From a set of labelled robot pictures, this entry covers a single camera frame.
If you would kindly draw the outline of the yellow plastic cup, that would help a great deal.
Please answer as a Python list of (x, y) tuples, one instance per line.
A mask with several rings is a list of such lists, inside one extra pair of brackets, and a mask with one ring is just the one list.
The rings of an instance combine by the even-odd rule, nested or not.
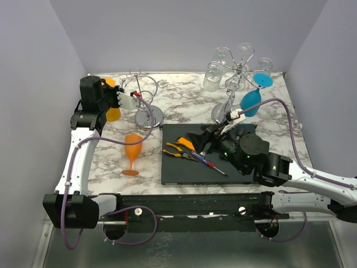
[[(105, 82), (110, 86), (114, 87), (115, 86), (115, 81), (111, 78), (105, 78)], [(121, 112), (119, 108), (111, 108), (107, 113), (106, 113), (106, 118), (108, 122), (115, 122), (119, 120), (121, 117)]]

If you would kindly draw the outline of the small chrome wire rack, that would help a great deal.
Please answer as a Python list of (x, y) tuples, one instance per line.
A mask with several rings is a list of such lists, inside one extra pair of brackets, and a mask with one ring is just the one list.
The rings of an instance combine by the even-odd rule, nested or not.
[(143, 74), (139, 69), (131, 69), (129, 75), (130, 78), (124, 83), (123, 89), (126, 92), (136, 91), (139, 93), (152, 110), (152, 114), (150, 114), (147, 106), (140, 102), (134, 117), (136, 125), (148, 130), (153, 123), (153, 128), (161, 128), (164, 121), (163, 111), (152, 103), (158, 90), (166, 88), (167, 83), (163, 80), (157, 82), (152, 76)]

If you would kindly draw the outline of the blue plastic goblet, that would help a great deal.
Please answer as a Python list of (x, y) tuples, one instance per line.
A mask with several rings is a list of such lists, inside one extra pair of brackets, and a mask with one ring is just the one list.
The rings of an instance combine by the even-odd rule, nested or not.
[(254, 89), (247, 93), (240, 102), (240, 108), (242, 110), (260, 103), (262, 101), (260, 90), (266, 87), (271, 87), (273, 85), (273, 80), (265, 73), (256, 73), (253, 75), (252, 84)]

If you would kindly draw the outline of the orange plastic goblet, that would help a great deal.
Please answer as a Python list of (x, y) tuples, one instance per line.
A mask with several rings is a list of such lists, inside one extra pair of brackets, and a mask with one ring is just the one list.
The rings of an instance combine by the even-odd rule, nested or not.
[(124, 150), (126, 153), (126, 156), (129, 160), (129, 169), (128, 170), (123, 170), (122, 174), (128, 175), (128, 176), (136, 176), (139, 174), (138, 171), (133, 170), (133, 162), (137, 159), (137, 157), (140, 155), (142, 151), (142, 142), (138, 143), (142, 139), (141, 136), (139, 135), (127, 135), (125, 137), (125, 142), (126, 143), (133, 143), (136, 142), (134, 145), (125, 145)]

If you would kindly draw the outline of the clear tumbler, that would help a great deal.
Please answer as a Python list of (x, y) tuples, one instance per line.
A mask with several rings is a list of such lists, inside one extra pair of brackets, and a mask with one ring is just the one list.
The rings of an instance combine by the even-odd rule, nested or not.
[(270, 58), (259, 58), (258, 64), (260, 65), (259, 73), (264, 73), (268, 76), (271, 76), (273, 61)]

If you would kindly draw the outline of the small clear wine glass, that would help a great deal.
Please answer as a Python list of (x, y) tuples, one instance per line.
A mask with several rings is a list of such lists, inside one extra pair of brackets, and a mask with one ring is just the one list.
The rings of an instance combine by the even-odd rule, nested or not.
[(234, 77), (229, 78), (225, 82), (225, 87), (226, 87), (226, 93), (228, 95), (228, 99), (224, 103), (223, 108), (224, 108), (224, 112), (227, 112), (233, 106), (234, 99), (235, 99), (235, 93), (237, 91), (243, 90), (245, 87), (245, 84), (240, 76), (234, 76)]

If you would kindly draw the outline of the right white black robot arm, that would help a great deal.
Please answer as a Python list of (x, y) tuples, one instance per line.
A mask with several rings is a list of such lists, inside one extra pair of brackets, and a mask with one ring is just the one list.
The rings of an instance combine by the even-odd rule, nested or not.
[(241, 175), (253, 175), (253, 180), (267, 187), (299, 189), (298, 193), (274, 194), (257, 204), (257, 213), (268, 219), (275, 213), (318, 212), (356, 223), (356, 178), (332, 175), (310, 167), (299, 160), (269, 150), (269, 142), (255, 133), (240, 132), (233, 137), (219, 125), (202, 133), (187, 133), (195, 150), (218, 153)]

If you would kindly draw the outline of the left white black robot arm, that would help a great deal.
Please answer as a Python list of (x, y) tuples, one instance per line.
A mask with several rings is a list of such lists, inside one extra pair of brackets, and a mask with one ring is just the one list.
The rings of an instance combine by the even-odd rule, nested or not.
[(42, 202), (55, 228), (93, 229), (104, 215), (113, 221), (123, 216), (118, 195), (88, 194), (94, 151), (107, 122), (106, 113), (118, 107), (117, 91), (98, 76), (80, 80), (81, 100), (70, 120), (69, 155), (54, 193), (46, 194)]

